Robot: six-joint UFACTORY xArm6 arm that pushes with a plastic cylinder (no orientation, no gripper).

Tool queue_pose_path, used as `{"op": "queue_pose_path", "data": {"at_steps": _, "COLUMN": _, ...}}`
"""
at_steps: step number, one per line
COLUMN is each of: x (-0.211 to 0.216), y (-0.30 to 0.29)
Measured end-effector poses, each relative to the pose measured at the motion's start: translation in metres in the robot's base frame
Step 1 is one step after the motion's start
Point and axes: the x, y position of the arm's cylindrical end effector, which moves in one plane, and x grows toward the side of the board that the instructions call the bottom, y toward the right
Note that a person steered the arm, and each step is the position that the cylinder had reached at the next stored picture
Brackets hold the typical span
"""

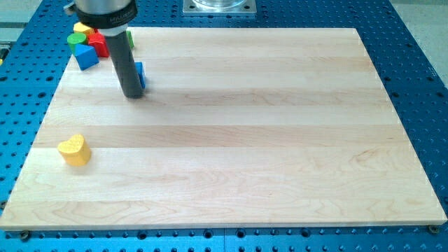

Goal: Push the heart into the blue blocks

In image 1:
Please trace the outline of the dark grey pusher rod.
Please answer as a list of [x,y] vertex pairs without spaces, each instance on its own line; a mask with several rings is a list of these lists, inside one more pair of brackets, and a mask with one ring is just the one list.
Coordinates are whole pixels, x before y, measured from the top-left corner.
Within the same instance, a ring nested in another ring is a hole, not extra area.
[[122,93],[130,99],[142,97],[144,89],[141,86],[127,33],[124,31],[115,36],[105,36],[105,39]]

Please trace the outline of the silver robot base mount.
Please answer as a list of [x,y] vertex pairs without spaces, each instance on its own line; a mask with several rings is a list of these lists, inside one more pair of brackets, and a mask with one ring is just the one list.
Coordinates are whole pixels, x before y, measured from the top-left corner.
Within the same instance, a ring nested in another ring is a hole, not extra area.
[[183,0],[184,16],[254,16],[256,0]]

